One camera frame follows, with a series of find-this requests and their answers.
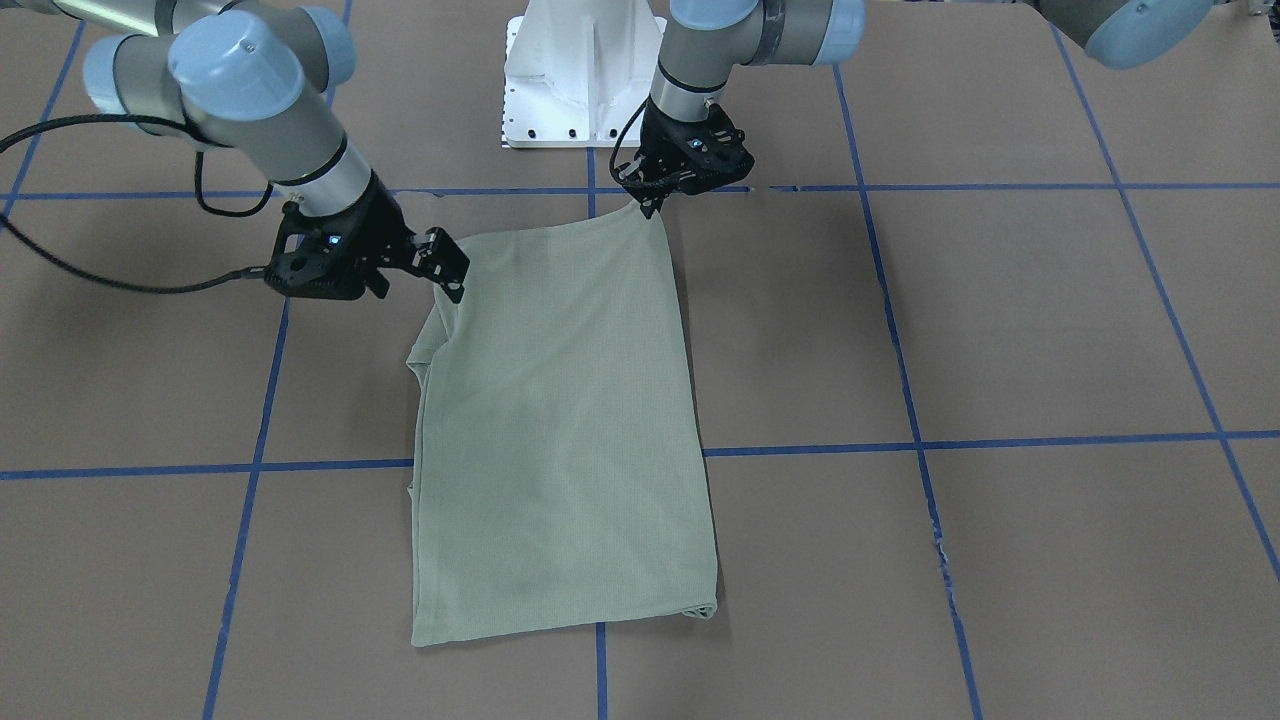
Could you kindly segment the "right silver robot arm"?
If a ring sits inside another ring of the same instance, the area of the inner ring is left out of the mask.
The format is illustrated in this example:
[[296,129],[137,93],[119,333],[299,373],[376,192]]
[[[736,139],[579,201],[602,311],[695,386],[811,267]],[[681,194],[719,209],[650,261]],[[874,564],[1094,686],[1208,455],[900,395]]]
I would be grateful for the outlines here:
[[384,297],[384,270],[465,293],[468,258],[440,228],[410,229],[325,96],[356,68],[346,23],[324,6],[265,1],[24,1],[22,8],[109,28],[86,54],[96,113],[44,120],[4,138],[9,149],[52,129],[97,123],[177,137],[198,152],[233,149],[285,202],[264,266],[169,293],[261,279],[296,299]]

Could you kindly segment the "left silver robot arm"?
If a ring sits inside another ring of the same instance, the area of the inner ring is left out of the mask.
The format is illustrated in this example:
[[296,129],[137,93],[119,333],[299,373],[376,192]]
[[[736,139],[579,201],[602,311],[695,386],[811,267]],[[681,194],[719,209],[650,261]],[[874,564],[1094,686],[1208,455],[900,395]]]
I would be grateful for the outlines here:
[[[1033,1],[1030,9],[1103,67],[1133,69],[1180,44],[1210,1]],[[723,109],[736,67],[838,65],[867,28],[864,1],[672,1],[645,101],[627,120],[639,145],[612,179],[644,217],[675,195],[745,179],[754,156]]]

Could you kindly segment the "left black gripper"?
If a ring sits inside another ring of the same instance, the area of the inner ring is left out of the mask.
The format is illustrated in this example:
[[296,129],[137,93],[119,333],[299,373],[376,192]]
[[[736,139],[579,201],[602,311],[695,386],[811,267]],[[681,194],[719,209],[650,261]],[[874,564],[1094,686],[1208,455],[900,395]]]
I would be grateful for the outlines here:
[[669,191],[710,191],[731,183],[731,120],[718,102],[703,120],[676,120],[646,100],[640,150],[614,167],[614,181],[637,196],[649,220]]

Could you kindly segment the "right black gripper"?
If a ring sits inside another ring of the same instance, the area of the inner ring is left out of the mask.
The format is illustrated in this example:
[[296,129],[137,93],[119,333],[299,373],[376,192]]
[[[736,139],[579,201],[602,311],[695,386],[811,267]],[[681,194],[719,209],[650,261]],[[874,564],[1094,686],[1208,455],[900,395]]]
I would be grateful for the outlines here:
[[[294,201],[285,204],[287,213],[305,215]],[[413,236],[401,206],[376,174],[371,176],[358,200],[344,211],[310,218],[339,222],[356,232],[364,283],[376,299],[385,299],[390,288],[381,272],[396,269],[430,281],[453,304],[462,301],[468,256],[440,227]]]

